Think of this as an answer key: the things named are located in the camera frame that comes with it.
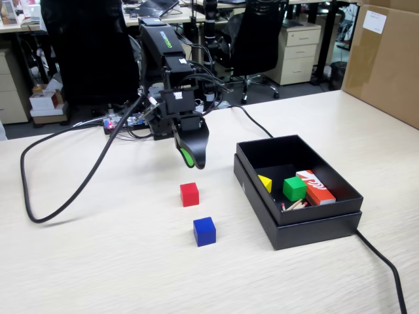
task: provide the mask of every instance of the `white tabletop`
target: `white tabletop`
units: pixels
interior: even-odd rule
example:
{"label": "white tabletop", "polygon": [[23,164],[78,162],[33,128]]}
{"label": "white tabletop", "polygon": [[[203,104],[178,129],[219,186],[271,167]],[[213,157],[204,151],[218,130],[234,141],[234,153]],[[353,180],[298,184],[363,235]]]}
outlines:
{"label": "white tabletop", "polygon": [[[364,196],[359,229],[419,312],[419,131],[341,91],[246,108],[275,136],[299,134]],[[0,142],[0,313],[398,313],[390,269],[356,236],[274,251],[233,174],[236,143],[266,135],[240,109],[207,123],[204,170],[188,169],[173,139],[116,140],[45,225],[26,216],[19,170],[41,137]],[[106,141],[100,128],[73,131],[27,154],[38,217],[75,191]],[[200,205],[183,208],[190,182]],[[204,217],[217,243],[198,248],[192,221]]]}

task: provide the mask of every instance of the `laptop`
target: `laptop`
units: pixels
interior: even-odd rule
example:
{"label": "laptop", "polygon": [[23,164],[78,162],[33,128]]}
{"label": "laptop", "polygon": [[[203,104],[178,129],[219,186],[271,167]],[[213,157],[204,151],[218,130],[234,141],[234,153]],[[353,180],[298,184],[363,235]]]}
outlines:
{"label": "laptop", "polygon": [[162,16],[178,4],[179,0],[146,0],[138,9],[130,12],[136,13],[138,16]]}

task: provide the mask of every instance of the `paper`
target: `paper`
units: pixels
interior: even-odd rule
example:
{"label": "paper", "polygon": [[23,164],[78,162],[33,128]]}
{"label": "paper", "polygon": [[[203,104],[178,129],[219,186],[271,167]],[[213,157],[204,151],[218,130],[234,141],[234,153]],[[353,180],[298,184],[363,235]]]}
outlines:
{"label": "paper", "polygon": [[375,33],[381,34],[382,30],[384,29],[386,19],[387,16],[385,15],[373,11],[367,11],[363,27]]}

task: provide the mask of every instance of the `white label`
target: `white label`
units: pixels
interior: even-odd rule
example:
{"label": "white label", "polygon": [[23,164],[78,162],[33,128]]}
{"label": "white label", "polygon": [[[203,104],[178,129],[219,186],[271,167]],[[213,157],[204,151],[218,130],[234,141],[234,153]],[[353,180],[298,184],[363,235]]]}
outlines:
{"label": "white label", "polygon": [[175,99],[183,99],[182,92],[174,92]]}
{"label": "white label", "polygon": [[381,34],[384,29],[386,19],[387,16],[385,15],[373,11],[367,11],[363,27],[375,33]]}

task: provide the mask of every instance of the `wire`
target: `wire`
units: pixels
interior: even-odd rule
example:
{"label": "wire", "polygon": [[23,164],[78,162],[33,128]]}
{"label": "wire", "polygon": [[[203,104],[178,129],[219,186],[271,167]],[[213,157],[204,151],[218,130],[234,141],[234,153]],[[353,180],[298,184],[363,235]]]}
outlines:
{"label": "wire", "polygon": [[245,115],[254,123],[254,124],[256,124],[258,127],[260,127],[260,129],[262,129],[266,134],[268,134],[268,136],[270,137],[270,138],[273,138],[273,136],[272,136],[272,134],[271,133],[269,133],[268,132],[268,130],[267,129],[265,129],[263,126],[261,126],[255,119],[253,119],[251,116],[250,116],[250,114],[242,107],[242,106],[239,106],[239,105],[230,105],[229,106],[229,108],[232,108],[232,107],[236,107],[236,108],[240,108],[241,110],[243,110],[243,112],[245,113]]}
{"label": "wire", "polygon": [[365,243],[365,245],[368,246],[368,248],[372,250],[372,252],[374,252],[375,255],[377,255],[392,270],[394,275],[395,288],[397,290],[397,297],[399,298],[400,311],[402,314],[407,314],[405,299],[403,297],[403,290],[401,288],[401,281],[397,268],[383,254],[378,252],[378,250],[371,243],[369,243],[367,239],[365,239],[359,230],[356,230],[356,234]]}
{"label": "wire", "polygon": [[114,132],[112,132],[110,138],[108,139],[108,142],[106,143],[105,147],[103,148],[102,153],[100,154],[98,160],[96,161],[92,170],[90,170],[90,173],[87,175],[87,177],[82,182],[80,187],[74,192],[74,194],[60,208],[58,208],[55,212],[53,212],[52,214],[50,214],[50,215],[48,215],[44,218],[35,218],[35,216],[32,213],[31,204],[30,204],[30,200],[29,200],[29,190],[27,188],[26,174],[25,174],[25,155],[27,154],[27,152],[29,152],[36,145],[38,145],[38,144],[40,144],[44,141],[47,141],[48,139],[52,139],[53,137],[55,137],[57,135],[60,135],[60,134],[63,134],[65,132],[74,130],[76,128],[81,128],[81,127],[85,126],[85,124],[75,126],[75,127],[72,127],[72,128],[68,128],[68,129],[59,131],[55,134],[44,137],[43,139],[40,139],[39,141],[34,142],[27,149],[25,149],[23,151],[23,153],[20,157],[20,172],[22,174],[22,184],[23,184],[23,189],[24,189],[26,212],[27,212],[27,215],[28,215],[29,219],[32,222],[34,222],[36,224],[42,224],[44,222],[47,222],[47,221],[53,219],[55,216],[59,215],[64,209],[66,209],[76,199],[76,197],[83,191],[85,186],[89,183],[89,181],[91,180],[91,178],[95,174],[96,170],[99,168],[100,164],[102,163],[102,160],[105,158],[105,155],[106,155],[107,151],[109,150],[109,147],[111,146],[115,137],[118,135],[119,130],[123,127],[125,121],[127,121],[128,117],[133,113],[133,111],[136,108],[138,108],[139,105],[141,105],[143,103],[145,97],[146,97],[145,95],[141,95],[141,97],[137,99],[137,101],[132,105],[132,107],[129,108],[128,111],[126,112],[126,114],[119,120],[119,123],[117,124],[116,128],[114,129]]}

